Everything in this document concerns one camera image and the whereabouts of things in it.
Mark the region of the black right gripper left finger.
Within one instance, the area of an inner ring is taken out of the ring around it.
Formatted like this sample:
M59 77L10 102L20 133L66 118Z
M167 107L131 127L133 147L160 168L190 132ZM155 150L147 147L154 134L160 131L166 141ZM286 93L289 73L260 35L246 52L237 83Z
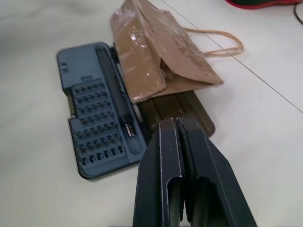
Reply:
M183 216L185 176L178 130L161 121L142 157L137 177L134 227L178 227Z

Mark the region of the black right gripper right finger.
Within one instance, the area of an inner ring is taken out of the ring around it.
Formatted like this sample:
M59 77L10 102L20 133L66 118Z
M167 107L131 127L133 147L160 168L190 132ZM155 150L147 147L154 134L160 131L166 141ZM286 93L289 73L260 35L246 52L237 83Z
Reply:
M177 119L186 172L185 206L193 227L257 225L229 161L198 123Z

